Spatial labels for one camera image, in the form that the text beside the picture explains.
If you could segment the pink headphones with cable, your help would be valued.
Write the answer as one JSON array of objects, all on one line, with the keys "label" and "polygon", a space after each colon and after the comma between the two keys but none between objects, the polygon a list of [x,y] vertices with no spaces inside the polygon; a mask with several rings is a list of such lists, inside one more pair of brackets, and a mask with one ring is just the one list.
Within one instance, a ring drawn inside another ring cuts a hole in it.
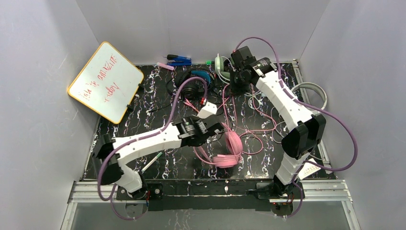
[{"label": "pink headphones with cable", "polygon": [[[222,103],[220,104],[220,106],[222,106],[222,108],[224,110],[226,109],[226,102],[228,100],[228,99],[225,99],[225,91],[228,86],[229,86],[229,84],[225,85],[222,90]],[[252,106],[253,106],[254,110],[259,112],[260,114],[265,115],[266,118],[269,118],[271,120],[271,122],[273,124],[273,128],[257,129],[257,130],[242,129],[245,132],[242,134],[238,134],[229,126],[229,119],[228,119],[227,115],[225,115],[226,123],[222,123],[222,124],[225,126],[224,135],[225,135],[226,148],[227,148],[229,154],[225,154],[225,155],[218,154],[216,156],[209,157],[207,155],[206,151],[203,149],[203,147],[200,146],[200,147],[197,147],[197,149],[196,149],[196,147],[193,147],[193,152],[195,153],[196,157],[198,159],[200,159],[202,162],[213,165],[217,168],[231,168],[240,163],[240,161],[242,159],[242,154],[255,155],[255,154],[260,153],[263,150],[264,146],[263,146],[262,140],[260,140],[260,138],[257,135],[267,134],[267,132],[270,132],[271,136],[272,136],[273,132],[277,129],[278,124],[276,123],[276,121],[273,119],[273,117],[271,115],[266,115],[265,113],[261,112],[257,107],[255,107],[254,102],[252,102]],[[252,135],[254,138],[259,140],[259,142],[261,144],[260,150],[258,150],[257,152],[253,152],[253,153],[245,152],[243,150],[243,144],[241,141],[241,137],[243,137],[245,135]]]}]

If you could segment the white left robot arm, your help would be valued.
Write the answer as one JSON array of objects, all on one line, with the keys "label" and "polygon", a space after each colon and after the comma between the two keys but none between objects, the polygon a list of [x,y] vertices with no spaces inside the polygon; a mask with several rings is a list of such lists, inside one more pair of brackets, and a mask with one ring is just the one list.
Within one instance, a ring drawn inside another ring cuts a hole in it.
[{"label": "white left robot arm", "polygon": [[215,104],[206,103],[197,115],[184,117],[162,128],[124,138],[110,139],[107,136],[95,156],[101,163],[98,186],[116,184],[129,193],[145,188],[142,174],[127,164],[155,152],[205,144],[209,137],[224,130],[216,112]]}]

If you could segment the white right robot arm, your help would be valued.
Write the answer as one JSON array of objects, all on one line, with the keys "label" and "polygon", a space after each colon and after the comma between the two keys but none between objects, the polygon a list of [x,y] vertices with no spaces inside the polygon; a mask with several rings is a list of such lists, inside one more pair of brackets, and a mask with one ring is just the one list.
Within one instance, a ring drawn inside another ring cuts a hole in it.
[{"label": "white right robot arm", "polygon": [[282,116],[289,133],[282,139],[281,166],[270,184],[271,193],[291,192],[298,173],[312,150],[320,143],[326,119],[301,105],[281,78],[281,67],[269,58],[256,59],[247,46],[231,54],[235,70],[230,73],[231,92],[242,94],[256,87],[270,100]]}]

